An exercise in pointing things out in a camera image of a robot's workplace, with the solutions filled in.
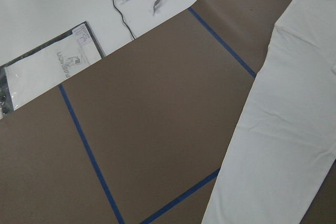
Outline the white long-sleeve printed shirt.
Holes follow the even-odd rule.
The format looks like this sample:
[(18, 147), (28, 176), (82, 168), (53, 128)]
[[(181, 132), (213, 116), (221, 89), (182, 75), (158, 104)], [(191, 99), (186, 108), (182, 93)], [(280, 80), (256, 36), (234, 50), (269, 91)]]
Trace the white long-sleeve printed shirt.
[(300, 223), (335, 162), (335, 0), (292, 0), (234, 130), (203, 223)]

